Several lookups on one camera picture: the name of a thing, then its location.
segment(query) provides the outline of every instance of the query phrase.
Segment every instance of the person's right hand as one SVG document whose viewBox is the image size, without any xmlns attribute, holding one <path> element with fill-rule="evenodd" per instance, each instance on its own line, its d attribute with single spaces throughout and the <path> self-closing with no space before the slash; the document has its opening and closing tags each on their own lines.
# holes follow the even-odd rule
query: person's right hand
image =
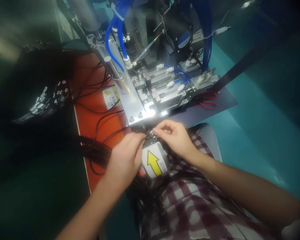
<svg viewBox="0 0 300 240">
<path fill-rule="evenodd" d="M 198 151 L 182 123 L 163 120 L 153 129 L 153 133 L 162 138 L 176 154 L 187 161 L 190 155 Z"/>
</svg>

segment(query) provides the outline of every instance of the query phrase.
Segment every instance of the white label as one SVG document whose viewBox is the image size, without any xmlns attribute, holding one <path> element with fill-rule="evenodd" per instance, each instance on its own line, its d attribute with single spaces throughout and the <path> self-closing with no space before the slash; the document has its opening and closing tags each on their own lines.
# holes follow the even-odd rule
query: white label
<svg viewBox="0 0 300 240">
<path fill-rule="evenodd" d="M 107 109 L 109 110 L 111 107 L 113 107 L 113 105 L 118 101 L 119 99 L 119 95 L 118 95 L 118 92 L 117 92 L 117 89 L 116 87 L 111 87 L 111 88 L 108 88 L 106 90 L 103 90 L 102 91 L 102 94 L 103 94 L 103 98 L 104 98 L 104 101 L 106 102 L 106 105 L 107 105 Z M 116 106 L 119 106 L 121 104 L 121 101 L 119 101 L 117 103 Z"/>
<path fill-rule="evenodd" d="M 161 144 L 156 143 L 142 150 L 142 165 L 151 178 L 168 171 L 160 148 L 162 149 Z"/>
</svg>

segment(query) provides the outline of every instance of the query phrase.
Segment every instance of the orange work table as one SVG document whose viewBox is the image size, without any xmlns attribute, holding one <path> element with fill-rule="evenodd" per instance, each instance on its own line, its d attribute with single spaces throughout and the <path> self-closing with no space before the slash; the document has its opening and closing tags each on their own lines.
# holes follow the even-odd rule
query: orange work table
<svg viewBox="0 0 300 240">
<path fill-rule="evenodd" d="M 73 76 L 73 81 L 71 86 L 74 98 L 77 97 L 77 94 L 79 92 L 78 89 L 80 89 L 83 85 L 90 85 L 90 84 L 95 84 L 103 81 L 105 68 L 102 66 L 96 69 L 95 66 L 98 63 L 99 63 L 99 59 L 96 57 L 94 53 L 79 57 L 76 60 L 74 76 Z M 114 82 L 112 78 L 110 78 L 104 84 L 104 86 L 109 86 L 113 84 Z M 79 98 L 77 102 L 95 112 L 104 112 L 107 110 L 107 106 L 103 98 L 102 91 L 106 89 L 107 88 L 102 88 L 92 93 L 91 95 Z M 85 95 L 93 91 L 95 91 L 95 89 L 85 88 L 82 90 L 80 95 Z M 120 110 L 123 110 L 122 105 L 114 107 L 112 110 L 110 110 L 107 113 L 95 114 L 88 111 L 87 109 L 85 109 L 79 104 L 74 104 L 74 111 L 76 115 L 79 135 L 93 139 L 98 120 L 108 113 L 116 112 Z M 119 129 L 122 129 L 125 126 L 126 126 L 126 117 L 124 112 L 112 114 L 110 116 L 105 117 L 99 124 L 97 141 L 100 142 L 104 141 L 111 133 Z M 122 130 L 114 134 L 113 136 L 111 136 L 105 142 L 105 144 L 108 147 L 113 148 L 129 132 L 131 132 L 130 128 Z M 85 162 L 85 167 L 86 167 L 86 172 L 88 177 L 89 188 L 91 192 L 97 185 L 98 181 L 102 178 L 102 176 L 97 176 L 92 172 L 88 159 L 84 158 L 84 162 Z M 95 164 L 94 162 L 92 163 L 92 165 L 96 172 L 104 173 L 105 169 Z"/>
</svg>

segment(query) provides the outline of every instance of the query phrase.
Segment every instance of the finger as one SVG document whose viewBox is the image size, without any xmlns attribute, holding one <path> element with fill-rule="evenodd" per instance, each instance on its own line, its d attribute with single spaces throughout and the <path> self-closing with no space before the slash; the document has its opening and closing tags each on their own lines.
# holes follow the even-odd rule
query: finger
<svg viewBox="0 0 300 240">
<path fill-rule="evenodd" d="M 159 123 L 155 128 L 164 129 L 164 128 L 171 128 L 172 130 L 176 129 L 178 123 L 169 119 L 163 120 Z"/>
<path fill-rule="evenodd" d="M 141 162 L 142 162 L 142 148 L 143 148 L 143 144 L 146 140 L 143 139 L 142 142 L 139 144 L 138 149 L 137 149 L 137 153 L 136 153 L 136 157 L 134 159 L 135 162 L 135 166 L 136 169 L 139 169 Z"/>
<path fill-rule="evenodd" d="M 145 138 L 146 138 L 145 134 L 135 133 L 133 138 L 130 139 L 127 147 L 130 149 L 130 151 L 133 151 L 133 153 L 135 153 L 137 151 L 140 142 Z"/>
<path fill-rule="evenodd" d="M 127 135 L 124 136 L 124 138 L 121 140 L 119 144 L 122 146 L 127 146 L 131 141 L 131 139 L 134 138 L 135 134 L 136 133 L 128 133 Z"/>
<path fill-rule="evenodd" d="M 163 132 L 171 135 L 171 131 L 170 130 L 165 129 L 165 130 L 163 130 Z"/>
<path fill-rule="evenodd" d="M 162 138 L 166 142 L 169 142 L 169 140 L 171 139 L 171 135 L 165 133 L 162 129 L 154 128 L 153 133 L 158 137 Z"/>
</svg>

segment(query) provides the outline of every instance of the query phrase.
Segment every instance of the plaid shirt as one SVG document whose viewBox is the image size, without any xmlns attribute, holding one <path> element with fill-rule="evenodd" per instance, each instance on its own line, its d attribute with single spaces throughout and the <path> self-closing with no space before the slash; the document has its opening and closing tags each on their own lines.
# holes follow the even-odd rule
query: plaid shirt
<svg viewBox="0 0 300 240">
<path fill-rule="evenodd" d="M 190 138 L 201 152 L 213 157 L 198 134 Z M 168 160 L 171 169 L 165 177 L 180 171 L 198 173 L 174 153 L 168 154 Z M 159 217 L 154 212 L 142 217 L 141 239 L 273 239 L 260 223 L 203 176 L 173 181 L 160 200 L 163 214 Z"/>
</svg>

